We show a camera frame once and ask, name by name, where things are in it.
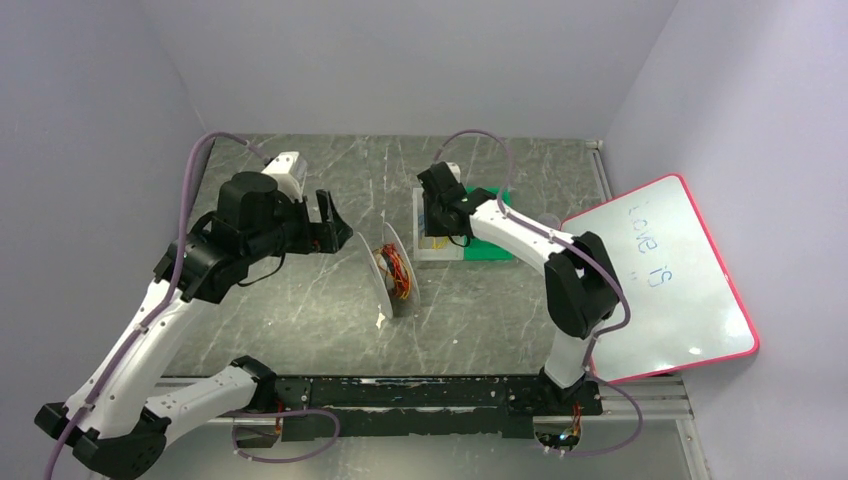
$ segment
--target light purple wall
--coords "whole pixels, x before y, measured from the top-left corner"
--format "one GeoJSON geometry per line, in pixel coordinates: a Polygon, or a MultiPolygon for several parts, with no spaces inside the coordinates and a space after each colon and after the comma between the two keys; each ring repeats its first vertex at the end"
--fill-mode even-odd
{"type": "Polygon", "coordinates": [[[717,480],[848,478],[846,52],[844,1],[681,0],[605,138],[618,192],[684,175],[759,328],[684,377],[717,480]]]}
{"type": "Polygon", "coordinates": [[[204,122],[600,138],[677,0],[143,0],[204,122]]]}
{"type": "MultiPolygon", "coordinates": [[[[0,45],[0,476],[34,479],[35,413],[126,326],[202,128],[135,1],[4,2],[0,45]]],[[[54,478],[81,470],[66,452],[54,478]]]]}

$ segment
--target wire bundle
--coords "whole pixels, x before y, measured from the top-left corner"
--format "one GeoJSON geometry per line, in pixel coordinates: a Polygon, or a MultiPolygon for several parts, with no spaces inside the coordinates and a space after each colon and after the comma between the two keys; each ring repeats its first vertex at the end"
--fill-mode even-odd
{"type": "Polygon", "coordinates": [[[583,407],[580,402],[576,402],[571,414],[571,434],[575,437],[580,437],[580,431],[583,429],[583,407]]]}
{"type": "Polygon", "coordinates": [[[374,250],[373,253],[377,267],[384,274],[386,284],[388,285],[389,280],[391,280],[394,285],[389,293],[401,300],[409,298],[409,293],[412,291],[412,281],[409,277],[409,269],[400,252],[398,252],[397,246],[394,243],[387,243],[374,250]]]}

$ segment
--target green block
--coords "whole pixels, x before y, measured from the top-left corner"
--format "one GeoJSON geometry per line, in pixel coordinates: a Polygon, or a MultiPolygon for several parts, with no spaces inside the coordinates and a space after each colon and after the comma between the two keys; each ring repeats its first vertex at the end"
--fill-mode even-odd
{"type": "MultiPolygon", "coordinates": [[[[477,187],[467,187],[466,190],[470,193],[477,187]]],[[[492,193],[498,193],[498,187],[481,187],[492,193]]],[[[509,192],[504,192],[504,203],[512,205],[512,200],[509,197],[509,192]]],[[[512,260],[512,254],[503,248],[489,242],[484,242],[479,238],[471,240],[471,245],[463,250],[463,260],[470,261],[490,261],[490,260],[512,260]]]]}

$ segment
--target purple cable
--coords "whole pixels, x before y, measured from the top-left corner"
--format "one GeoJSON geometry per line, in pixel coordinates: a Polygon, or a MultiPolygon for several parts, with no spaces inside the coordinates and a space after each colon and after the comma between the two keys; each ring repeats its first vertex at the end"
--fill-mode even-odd
{"type": "Polygon", "coordinates": [[[264,457],[255,457],[248,453],[245,453],[243,450],[238,448],[238,440],[236,439],[236,431],[240,427],[233,427],[233,431],[231,434],[231,438],[233,439],[233,453],[244,458],[246,460],[250,460],[253,462],[259,463],[294,463],[300,462],[302,460],[308,460],[312,457],[320,455],[328,448],[332,447],[336,440],[339,439],[339,434],[341,433],[342,427],[339,422],[339,417],[337,417],[333,412],[327,410],[319,410],[319,409],[305,409],[305,410],[293,410],[291,412],[280,412],[280,413],[244,413],[244,412],[231,412],[228,416],[231,417],[242,417],[242,418],[286,418],[286,417],[302,417],[304,415],[323,415],[330,420],[333,421],[335,425],[335,431],[333,432],[333,436],[327,440],[327,443],[322,445],[320,448],[316,448],[315,450],[305,453],[303,455],[292,457],[292,458],[264,458],[264,457]]]}
{"type": "Polygon", "coordinates": [[[630,303],[627,301],[627,298],[624,296],[624,292],[621,289],[621,285],[619,285],[618,282],[615,281],[615,279],[612,277],[612,275],[610,275],[610,273],[607,272],[607,270],[604,267],[602,267],[598,262],[596,262],[592,257],[587,255],[586,253],[583,253],[582,250],[580,250],[579,248],[575,247],[574,245],[566,242],[565,240],[562,240],[559,237],[555,237],[555,236],[549,237],[547,230],[539,228],[539,227],[537,227],[536,225],[533,225],[530,222],[527,222],[525,220],[522,220],[521,218],[518,218],[518,217],[512,215],[512,213],[506,208],[506,205],[503,202],[503,194],[504,194],[504,192],[506,192],[509,189],[510,184],[512,183],[512,180],[513,180],[513,177],[514,177],[515,157],[513,157],[512,150],[509,148],[509,145],[507,145],[506,142],[504,142],[502,138],[500,138],[497,135],[495,135],[491,132],[488,132],[486,130],[478,130],[478,129],[473,129],[473,128],[468,129],[468,130],[462,130],[460,132],[454,133],[453,135],[448,137],[447,140],[442,142],[442,146],[440,146],[439,149],[436,150],[436,154],[433,156],[433,163],[436,163],[436,162],[439,161],[439,157],[442,155],[442,152],[444,151],[444,149],[448,145],[448,143],[452,142],[455,138],[457,138],[459,136],[468,135],[468,134],[477,134],[477,135],[483,135],[485,137],[489,137],[492,140],[496,141],[498,143],[498,145],[500,145],[501,148],[503,148],[504,152],[506,153],[507,162],[509,163],[509,169],[507,171],[506,179],[504,180],[504,184],[500,188],[500,190],[498,190],[498,195],[497,195],[498,208],[500,209],[500,211],[504,215],[504,217],[506,217],[506,218],[512,220],[513,222],[515,222],[516,224],[530,230],[531,232],[534,232],[538,235],[541,235],[545,239],[553,240],[557,245],[559,245],[559,246],[567,249],[571,253],[577,255],[581,260],[586,262],[586,264],[588,264],[590,267],[595,269],[595,271],[597,271],[601,275],[601,277],[604,279],[604,281],[607,282],[607,285],[609,285],[610,288],[612,288],[613,292],[615,292],[616,296],[618,296],[619,301],[621,301],[621,307],[624,309],[624,320],[622,320],[621,322],[619,322],[616,325],[606,327],[606,328],[602,328],[602,329],[600,329],[597,332],[592,334],[592,338],[589,340],[589,345],[586,347],[586,353],[583,355],[583,361],[582,361],[581,365],[586,370],[586,372],[587,372],[586,377],[589,380],[595,380],[602,385],[606,385],[606,386],[612,388],[613,390],[622,394],[624,396],[624,398],[626,398],[631,404],[633,404],[633,408],[636,409],[636,416],[638,417],[638,423],[636,425],[636,430],[633,432],[633,435],[628,437],[626,440],[624,440],[621,443],[614,445],[612,447],[603,448],[603,449],[599,449],[599,450],[591,450],[591,451],[588,451],[588,452],[566,453],[565,456],[591,457],[591,456],[594,456],[594,455],[603,455],[603,454],[614,452],[618,449],[624,448],[627,445],[630,445],[631,443],[633,443],[634,440],[636,440],[636,437],[638,437],[642,433],[642,425],[644,423],[644,419],[642,417],[642,410],[639,408],[639,405],[636,403],[636,400],[633,397],[631,397],[629,394],[627,394],[626,392],[624,392],[620,388],[613,386],[612,384],[606,382],[605,380],[601,380],[600,378],[592,375],[592,373],[590,372],[590,366],[589,366],[591,361],[592,361],[592,351],[595,350],[595,345],[598,342],[598,337],[600,337],[601,335],[610,333],[610,332],[614,332],[616,330],[620,330],[620,329],[626,327],[627,324],[630,323],[630,315],[631,315],[631,313],[630,313],[630,303]]]}
{"type": "MultiPolygon", "coordinates": [[[[174,271],[171,275],[171,279],[180,278],[180,275],[183,271],[183,261],[185,256],[185,246],[186,246],[186,236],[188,234],[188,217],[191,213],[191,201],[189,200],[189,196],[191,194],[191,185],[193,181],[193,172],[194,166],[197,163],[197,157],[200,155],[200,150],[209,140],[213,138],[228,138],[237,142],[241,145],[244,145],[248,150],[259,156],[263,162],[267,165],[269,157],[262,153],[258,148],[254,147],[247,140],[233,135],[227,132],[211,132],[206,135],[200,137],[200,139],[195,142],[194,146],[191,148],[191,152],[188,155],[188,163],[186,164],[185,175],[183,176],[183,186],[182,186],[182,194],[180,196],[180,220],[179,220],[179,233],[177,235],[177,256],[176,261],[174,262],[174,271]]],[[[168,305],[171,304],[171,299],[174,296],[174,293],[177,290],[178,282],[169,282],[168,291],[165,293],[165,297],[159,302],[144,319],[139,322],[139,325],[142,327],[141,329],[136,329],[130,332],[127,338],[121,343],[121,346],[118,347],[118,350],[115,352],[115,355],[109,359],[109,363],[106,364],[106,367],[103,369],[103,373],[100,374],[100,377],[97,381],[92,385],[91,390],[88,392],[84,400],[84,405],[80,407],[79,410],[71,417],[68,424],[62,430],[62,433],[59,435],[59,439],[56,441],[56,444],[53,446],[53,450],[50,452],[50,457],[47,460],[47,466],[44,469],[44,480],[51,480],[53,478],[53,470],[56,467],[56,462],[59,460],[59,455],[62,453],[62,447],[65,446],[65,442],[68,437],[73,432],[74,428],[82,421],[83,417],[85,417],[87,412],[91,411],[93,408],[94,402],[100,396],[100,393],[103,391],[103,387],[106,383],[111,379],[112,374],[115,373],[115,369],[118,368],[118,365],[127,355],[127,352],[132,348],[135,341],[141,335],[141,332],[150,326],[151,323],[156,319],[156,317],[162,313],[168,305]]]]}

